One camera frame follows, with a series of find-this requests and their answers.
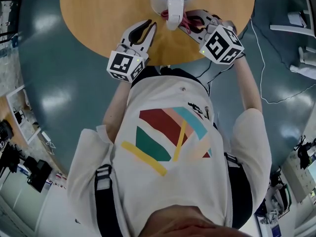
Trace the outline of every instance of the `person's left arm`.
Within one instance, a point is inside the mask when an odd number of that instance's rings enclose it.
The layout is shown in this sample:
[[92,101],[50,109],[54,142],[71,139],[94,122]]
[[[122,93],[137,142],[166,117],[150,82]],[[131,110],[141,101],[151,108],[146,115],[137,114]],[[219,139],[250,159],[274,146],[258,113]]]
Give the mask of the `person's left arm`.
[[131,84],[122,81],[105,113],[103,124],[106,126],[109,139],[114,143],[122,124]]

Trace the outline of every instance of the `white t-shirt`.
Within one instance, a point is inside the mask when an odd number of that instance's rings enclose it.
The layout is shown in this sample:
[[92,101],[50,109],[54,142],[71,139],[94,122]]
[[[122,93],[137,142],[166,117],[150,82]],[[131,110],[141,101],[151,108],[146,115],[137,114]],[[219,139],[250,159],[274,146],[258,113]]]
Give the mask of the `white t-shirt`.
[[[114,145],[104,127],[98,133],[81,134],[68,178],[68,194],[79,221],[98,231],[94,173],[111,154],[122,213],[132,236],[140,234],[153,212],[175,204],[197,206],[215,224],[229,226],[227,163],[213,118],[211,101],[198,82],[174,76],[138,82],[131,89]],[[237,119],[231,148],[231,155],[243,164],[255,211],[266,194],[271,169],[258,110],[247,110]]]

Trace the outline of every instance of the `kettle handle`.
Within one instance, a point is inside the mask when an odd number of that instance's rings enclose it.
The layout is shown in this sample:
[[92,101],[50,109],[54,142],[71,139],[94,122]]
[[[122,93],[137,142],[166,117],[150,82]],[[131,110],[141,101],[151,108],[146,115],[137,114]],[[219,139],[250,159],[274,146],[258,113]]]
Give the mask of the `kettle handle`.
[[174,31],[181,24],[183,19],[184,0],[168,0],[168,14],[167,27]]

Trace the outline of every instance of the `yellow stripe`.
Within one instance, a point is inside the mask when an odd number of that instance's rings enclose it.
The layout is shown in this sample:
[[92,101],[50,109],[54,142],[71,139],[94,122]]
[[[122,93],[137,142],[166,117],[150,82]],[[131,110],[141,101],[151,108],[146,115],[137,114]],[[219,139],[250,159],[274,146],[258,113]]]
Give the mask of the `yellow stripe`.
[[176,150],[174,151],[173,161],[178,161],[182,142],[183,142],[183,138],[184,138],[184,133],[186,131],[186,126],[187,126],[187,122],[185,120],[183,120],[182,125],[181,125],[181,131],[180,131],[178,144],[177,144]]
[[127,151],[131,152],[132,154],[136,155],[143,162],[147,163],[160,175],[164,176],[167,173],[167,170],[158,161],[156,161],[154,158],[144,153],[143,151],[141,151],[139,148],[129,143],[128,141],[123,141],[122,147],[125,148]]

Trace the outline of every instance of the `green stripe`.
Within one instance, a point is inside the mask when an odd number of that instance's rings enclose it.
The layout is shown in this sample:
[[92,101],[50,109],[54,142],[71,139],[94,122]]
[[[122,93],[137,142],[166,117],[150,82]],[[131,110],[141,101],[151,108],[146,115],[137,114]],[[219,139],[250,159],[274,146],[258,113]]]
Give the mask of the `green stripe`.
[[170,161],[171,156],[158,142],[153,140],[144,130],[137,127],[136,147],[157,161]]

